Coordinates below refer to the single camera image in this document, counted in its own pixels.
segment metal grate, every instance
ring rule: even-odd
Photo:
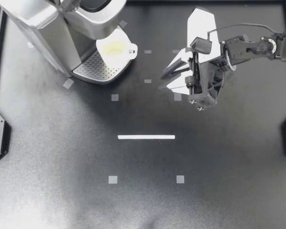
[[[91,83],[109,83],[127,67],[109,68],[103,62],[98,51],[95,51],[84,63],[78,66],[73,73]]]

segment black tabletop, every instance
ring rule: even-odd
[[[217,26],[286,26],[280,3],[201,6]],[[205,112],[158,90],[163,68],[186,45],[193,7],[127,6],[121,19],[139,46],[136,61],[108,86],[74,79],[69,90],[8,21],[0,113],[12,133],[0,161],[0,229],[286,229],[286,63],[239,65]],[[241,27],[219,37],[243,33],[268,35]]]

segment white cup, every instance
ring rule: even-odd
[[[138,55],[138,46],[132,44],[127,34],[116,29],[109,37],[96,41],[96,48],[99,51],[104,63],[110,68],[124,68],[129,60]]]

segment cup handle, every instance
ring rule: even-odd
[[[129,44],[128,46],[128,57],[130,60],[133,60],[138,55],[138,46],[136,44]]]

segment silver coffee machine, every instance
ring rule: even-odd
[[[96,40],[118,25],[126,0],[0,0],[0,6],[42,55],[67,77],[109,83],[123,68],[107,67]]]

